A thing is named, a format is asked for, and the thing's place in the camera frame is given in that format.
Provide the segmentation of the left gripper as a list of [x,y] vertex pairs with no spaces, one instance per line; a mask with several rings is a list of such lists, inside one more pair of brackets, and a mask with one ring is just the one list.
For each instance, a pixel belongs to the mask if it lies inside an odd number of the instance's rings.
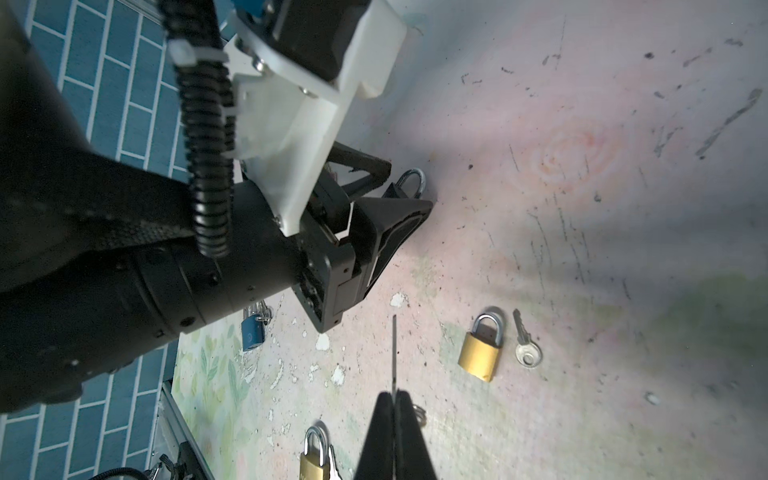
[[387,160],[335,142],[326,162],[365,176],[341,186],[323,170],[301,215],[301,270],[292,289],[319,333],[338,326],[344,312],[365,298],[434,207],[423,199],[363,197],[389,178]]

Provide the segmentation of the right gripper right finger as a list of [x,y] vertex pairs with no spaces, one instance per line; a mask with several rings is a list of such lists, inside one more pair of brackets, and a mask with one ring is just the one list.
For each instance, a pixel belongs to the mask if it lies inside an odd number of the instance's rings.
[[394,406],[394,478],[437,480],[408,392],[398,390]]

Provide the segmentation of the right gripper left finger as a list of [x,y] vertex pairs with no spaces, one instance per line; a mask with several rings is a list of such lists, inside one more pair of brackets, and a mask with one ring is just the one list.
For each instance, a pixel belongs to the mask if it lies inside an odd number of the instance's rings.
[[394,404],[381,392],[362,447],[355,480],[392,480],[394,471]]

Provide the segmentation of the large brass padlock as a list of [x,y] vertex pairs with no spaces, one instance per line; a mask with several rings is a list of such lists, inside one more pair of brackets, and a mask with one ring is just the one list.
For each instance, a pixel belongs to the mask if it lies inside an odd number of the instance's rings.
[[306,430],[299,461],[300,480],[341,480],[334,447],[319,424]]

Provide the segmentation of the small brass padlock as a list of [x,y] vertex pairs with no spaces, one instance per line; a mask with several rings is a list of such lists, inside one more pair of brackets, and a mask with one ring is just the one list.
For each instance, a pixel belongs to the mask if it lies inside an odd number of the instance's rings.
[[478,315],[466,333],[458,365],[470,375],[491,382],[503,346],[504,320],[495,312]]

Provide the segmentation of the small silver padlock key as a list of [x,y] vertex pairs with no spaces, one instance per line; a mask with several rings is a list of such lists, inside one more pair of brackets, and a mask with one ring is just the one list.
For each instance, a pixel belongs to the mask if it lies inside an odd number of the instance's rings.
[[538,367],[543,359],[542,351],[525,329],[521,313],[518,309],[513,311],[513,320],[517,331],[517,346],[515,348],[517,361],[525,368],[533,369]]

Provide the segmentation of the blue padlock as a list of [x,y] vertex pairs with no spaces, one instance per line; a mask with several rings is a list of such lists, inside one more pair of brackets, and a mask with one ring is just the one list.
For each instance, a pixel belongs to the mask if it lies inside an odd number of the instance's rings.
[[244,352],[254,350],[265,342],[266,326],[272,318],[272,309],[264,300],[255,302],[243,310],[241,334]]

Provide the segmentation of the black padlock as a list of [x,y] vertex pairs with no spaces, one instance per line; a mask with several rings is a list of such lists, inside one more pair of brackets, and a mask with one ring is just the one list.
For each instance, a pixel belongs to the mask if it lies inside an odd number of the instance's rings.
[[419,168],[405,171],[397,181],[391,183],[383,194],[384,198],[421,199],[426,190],[426,175]]

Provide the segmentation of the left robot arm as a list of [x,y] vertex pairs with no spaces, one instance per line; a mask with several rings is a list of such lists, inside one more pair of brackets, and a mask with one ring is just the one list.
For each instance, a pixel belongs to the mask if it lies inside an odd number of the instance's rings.
[[337,134],[406,36],[386,1],[163,1],[187,182],[98,154],[1,8],[1,409],[86,381],[285,289],[315,329],[364,300],[433,203]]

